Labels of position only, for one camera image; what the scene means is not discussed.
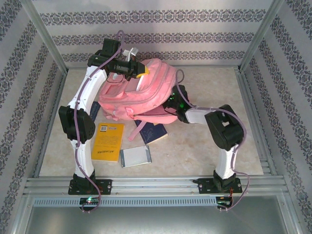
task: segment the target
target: metal panel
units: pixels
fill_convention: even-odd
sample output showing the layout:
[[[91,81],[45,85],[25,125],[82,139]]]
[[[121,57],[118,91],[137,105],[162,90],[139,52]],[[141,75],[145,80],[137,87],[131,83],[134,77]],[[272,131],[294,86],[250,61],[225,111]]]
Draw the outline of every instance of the metal panel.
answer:
[[[52,54],[53,59],[57,63],[58,67],[62,71],[63,74],[67,74],[67,67],[65,65],[64,59],[62,58],[59,50],[57,49],[52,37],[50,36],[47,28],[45,27],[38,11],[34,7],[31,0],[21,0],[20,1],[22,6],[24,7],[25,11],[27,12],[29,18],[31,19],[32,23],[34,24],[36,30],[39,32],[42,40],[44,41],[45,45],[49,49],[49,52]]]
[[[285,234],[276,197],[246,197],[229,212],[216,207],[34,207],[28,234]]]
[[[264,159],[267,160],[271,171],[271,175],[277,175],[268,145],[264,137],[264,133],[260,128],[261,123],[257,115],[250,90],[246,84],[245,75],[243,73],[240,73],[238,69],[235,70],[235,74],[238,82],[238,87],[240,89],[245,109],[247,112],[248,120],[250,122],[250,127],[252,129],[254,141],[259,153],[259,157],[260,158],[264,157]]]
[[[273,19],[275,18],[278,10],[282,6],[283,0],[273,0],[271,6],[269,7],[263,21],[261,22],[258,31],[256,32],[255,36],[253,37],[252,42],[250,43],[240,65],[240,69],[242,71],[246,70],[251,58],[253,57],[258,45],[262,41],[265,33],[267,32],[270,24],[272,23]]]

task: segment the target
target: black mounting bracket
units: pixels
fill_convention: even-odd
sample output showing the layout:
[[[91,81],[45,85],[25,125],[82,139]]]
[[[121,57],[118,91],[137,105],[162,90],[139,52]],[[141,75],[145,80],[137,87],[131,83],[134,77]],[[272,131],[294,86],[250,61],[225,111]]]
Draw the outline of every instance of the black mounting bracket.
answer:
[[[215,185],[214,178],[199,178],[193,180],[193,183],[198,184],[199,194],[230,193],[230,188],[233,189],[234,194],[240,194],[243,192],[239,178],[235,178],[232,183],[228,184],[221,190]]]
[[[110,195],[112,190],[111,179],[96,179],[95,171],[93,171],[90,179],[98,186],[102,195]],[[82,178],[74,174],[73,179],[70,181],[69,195],[97,195],[98,191],[86,178]]]

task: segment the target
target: book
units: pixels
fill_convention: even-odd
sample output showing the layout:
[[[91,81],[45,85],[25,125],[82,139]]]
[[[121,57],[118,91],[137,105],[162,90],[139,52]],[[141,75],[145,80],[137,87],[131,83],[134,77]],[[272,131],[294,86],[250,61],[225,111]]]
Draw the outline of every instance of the book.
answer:
[[[125,149],[120,151],[121,166],[133,167],[146,163],[151,163],[151,153],[148,145]]]
[[[100,123],[91,159],[118,162],[123,129],[121,123]]]
[[[141,120],[135,120],[136,126],[141,123]],[[140,131],[144,144],[148,145],[154,141],[162,139],[168,135],[163,124],[154,125],[153,123],[146,123]]]

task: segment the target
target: damask wallpaper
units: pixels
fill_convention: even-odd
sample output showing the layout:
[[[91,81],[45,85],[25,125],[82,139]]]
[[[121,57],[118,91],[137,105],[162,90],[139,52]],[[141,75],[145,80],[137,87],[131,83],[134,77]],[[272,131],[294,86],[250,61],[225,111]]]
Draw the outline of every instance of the damask wallpaper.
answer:
[[[32,175],[62,74],[18,0],[0,0],[0,234]]]
[[[239,65],[272,0],[34,0],[68,67],[86,67],[105,37],[124,30],[139,59]]]
[[[285,1],[244,71],[303,233],[312,233],[311,17],[311,0]]]

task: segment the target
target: tile floor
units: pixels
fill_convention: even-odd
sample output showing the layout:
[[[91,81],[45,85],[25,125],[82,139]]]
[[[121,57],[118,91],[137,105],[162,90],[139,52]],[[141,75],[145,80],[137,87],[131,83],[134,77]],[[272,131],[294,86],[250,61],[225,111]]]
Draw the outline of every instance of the tile floor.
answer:
[[[200,107],[220,107],[229,104],[245,124],[248,132],[246,143],[241,147],[235,168],[251,175],[262,175],[250,125],[238,88],[233,68],[209,66],[180,67],[184,70],[183,85],[192,104]],[[85,76],[84,69],[70,69],[60,105],[67,105],[78,90]],[[96,126],[107,120],[100,109]],[[133,121],[125,124],[122,149],[144,145],[140,135],[129,142],[127,137],[135,129]],[[150,144],[152,163],[122,168],[118,163],[93,161],[98,176],[194,176],[212,175],[218,160],[218,148],[207,126],[185,124],[176,121],[165,125],[168,136]],[[75,171],[74,153],[70,141],[63,133],[56,116],[40,176],[72,176]]]

